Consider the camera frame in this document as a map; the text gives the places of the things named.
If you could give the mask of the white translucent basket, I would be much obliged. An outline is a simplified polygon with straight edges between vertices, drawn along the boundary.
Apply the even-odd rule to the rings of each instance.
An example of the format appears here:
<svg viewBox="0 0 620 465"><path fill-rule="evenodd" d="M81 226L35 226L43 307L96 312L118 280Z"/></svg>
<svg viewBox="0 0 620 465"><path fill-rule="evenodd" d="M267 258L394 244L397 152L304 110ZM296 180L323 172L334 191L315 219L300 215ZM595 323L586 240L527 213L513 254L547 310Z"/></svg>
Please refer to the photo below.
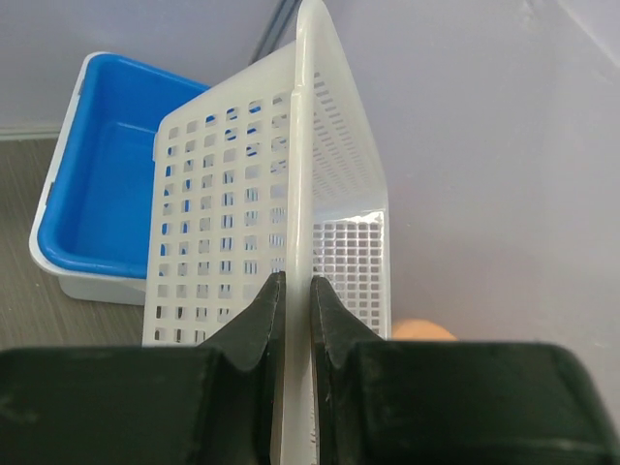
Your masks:
<svg viewBox="0 0 620 465"><path fill-rule="evenodd" d="M196 345L286 275L284 374L266 452L316 460L308 296L314 276L390 332L388 188L331 16L298 10L294 41L164 117L142 342Z"/></svg>

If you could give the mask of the orange plastic container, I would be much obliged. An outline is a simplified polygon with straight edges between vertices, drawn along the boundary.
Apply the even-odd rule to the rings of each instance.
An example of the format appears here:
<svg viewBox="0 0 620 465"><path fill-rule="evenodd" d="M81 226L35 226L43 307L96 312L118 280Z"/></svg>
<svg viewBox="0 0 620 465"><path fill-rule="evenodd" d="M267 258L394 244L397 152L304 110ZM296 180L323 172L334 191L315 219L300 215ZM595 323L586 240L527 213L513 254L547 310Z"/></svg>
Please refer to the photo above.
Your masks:
<svg viewBox="0 0 620 465"><path fill-rule="evenodd" d="M457 338L443 326L427 320L407 319L396 323L391 331L395 340L456 341Z"/></svg>

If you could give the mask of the blue plastic basket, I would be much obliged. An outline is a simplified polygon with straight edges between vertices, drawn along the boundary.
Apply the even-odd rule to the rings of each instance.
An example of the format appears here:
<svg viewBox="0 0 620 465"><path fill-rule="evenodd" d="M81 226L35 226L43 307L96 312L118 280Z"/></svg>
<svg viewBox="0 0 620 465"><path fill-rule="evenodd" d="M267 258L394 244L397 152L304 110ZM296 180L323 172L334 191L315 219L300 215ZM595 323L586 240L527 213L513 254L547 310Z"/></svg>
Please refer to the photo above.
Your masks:
<svg viewBox="0 0 620 465"><path fill-rule="evenodd" d="M74 252L83 269L146 276L153 196L153 144L162 119L207 85L115 54L85 84L83 127L72 132L75 167L86 174Z"/></svg>

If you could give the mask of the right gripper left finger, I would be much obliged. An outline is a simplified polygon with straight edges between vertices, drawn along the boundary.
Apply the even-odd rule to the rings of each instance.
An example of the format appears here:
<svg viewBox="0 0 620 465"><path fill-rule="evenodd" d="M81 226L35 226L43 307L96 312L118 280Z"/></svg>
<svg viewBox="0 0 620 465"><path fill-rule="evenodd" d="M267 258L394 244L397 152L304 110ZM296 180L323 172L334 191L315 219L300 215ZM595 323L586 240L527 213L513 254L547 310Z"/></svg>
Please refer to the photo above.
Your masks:
<svg viewBox="0 0 620 465"><path fill-rule="evenodd" d="M1 355L5 464L266 464L286 278L196 347Z"/></svg>

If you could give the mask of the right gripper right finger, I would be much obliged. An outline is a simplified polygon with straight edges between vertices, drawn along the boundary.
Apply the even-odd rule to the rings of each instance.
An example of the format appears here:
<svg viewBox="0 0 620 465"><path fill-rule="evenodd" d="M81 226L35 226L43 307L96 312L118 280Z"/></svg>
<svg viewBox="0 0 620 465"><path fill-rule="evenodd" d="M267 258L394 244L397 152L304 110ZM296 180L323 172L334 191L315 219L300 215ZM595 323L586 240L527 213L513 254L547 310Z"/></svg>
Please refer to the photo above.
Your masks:
<svg viewBox="0 0 620 465"><path fill-rule="evenodd" d="M310 287L322 464L615 464L619 436L588 372L542 343L378 336L329 281Z"/></svg>

